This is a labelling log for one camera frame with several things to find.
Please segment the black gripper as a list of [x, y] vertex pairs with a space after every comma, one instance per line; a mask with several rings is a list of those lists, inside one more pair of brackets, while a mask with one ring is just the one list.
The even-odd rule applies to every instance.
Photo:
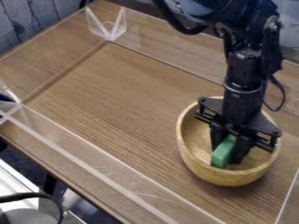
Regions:
[[228, 135], [236, 137], [229, 162], [237, 165], [254, 146], [273, 152], [281, 130], [262, 115], [265, 83], [240, 86], [224, 82], [221, 98], [200, 97], [194, 117], [209, 125], [210, 148]]

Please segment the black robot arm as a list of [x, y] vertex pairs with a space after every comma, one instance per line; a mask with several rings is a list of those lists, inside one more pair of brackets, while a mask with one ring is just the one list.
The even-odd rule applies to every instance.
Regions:
[[222, 38], [228, 70], [224, 95], [200, 97], [194, 117], [209, 125], [210, 159], [217, 168], [241, 162], [253, 147], [276, 150], [281, 130], [266, 120], [261, 108], [278, 111], [265, 100], [266, 84], [281, 85], [277, 7], [272, 0], [173, 0], [181, 14], [194, 23], [182, 25], [164, 0], [153, 0], [172, 28], [196, 35], [212, 28]]

